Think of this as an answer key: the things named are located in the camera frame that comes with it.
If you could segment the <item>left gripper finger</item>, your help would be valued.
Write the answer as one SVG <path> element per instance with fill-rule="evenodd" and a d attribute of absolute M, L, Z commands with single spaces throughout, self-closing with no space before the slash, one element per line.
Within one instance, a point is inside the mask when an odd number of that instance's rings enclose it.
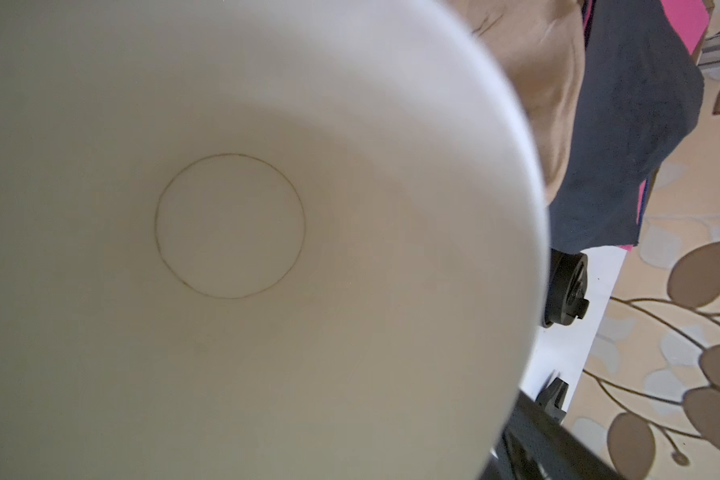
<path fill-rule="evenodd" d="M 611 479 L 621 475 L 521 392 L 484 479 Z"/>

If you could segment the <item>white black paper coffee cup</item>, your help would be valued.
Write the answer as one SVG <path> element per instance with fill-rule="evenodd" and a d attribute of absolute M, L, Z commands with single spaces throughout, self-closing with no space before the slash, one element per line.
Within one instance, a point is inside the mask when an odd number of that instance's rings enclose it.
<path fill-rule="evenodd" d="M 438 1 L 0 1 L 0 479 L 476 479 L 546 288 Z"/>

